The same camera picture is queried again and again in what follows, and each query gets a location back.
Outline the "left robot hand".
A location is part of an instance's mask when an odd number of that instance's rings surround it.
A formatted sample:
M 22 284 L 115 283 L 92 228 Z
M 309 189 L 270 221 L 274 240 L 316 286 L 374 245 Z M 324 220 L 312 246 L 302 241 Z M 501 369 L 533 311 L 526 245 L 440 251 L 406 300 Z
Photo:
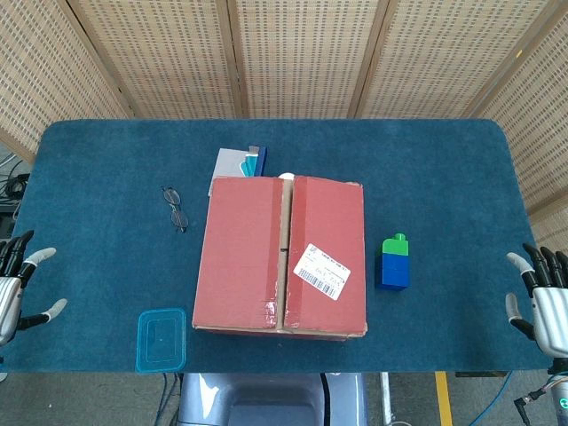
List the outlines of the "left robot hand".
M 34 231 L 28 230 L 1 242 L 1 346 L 8 344 L 18 331 L 51 322 L 67 306 L 67 299 L 61 298 L 47 311 L 21 316 L 23 296 L 37 266 L 57 252 L 49 247 L 25 256 L 33 236 Z

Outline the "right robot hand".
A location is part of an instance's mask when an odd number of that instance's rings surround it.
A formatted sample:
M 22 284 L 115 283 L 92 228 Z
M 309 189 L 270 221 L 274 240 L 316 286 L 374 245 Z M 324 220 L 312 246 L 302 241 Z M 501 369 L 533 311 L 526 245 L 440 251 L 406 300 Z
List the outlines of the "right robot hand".
M 524 258 L 509 252 L 506 258 L 519 270 L 532 307 L 532 321 L 525 320 L 517 296 L 505 296 L 509 324 L 536 342 L 552 359 L 567 357 L 567 255 L 546 247 L 523 244 Z

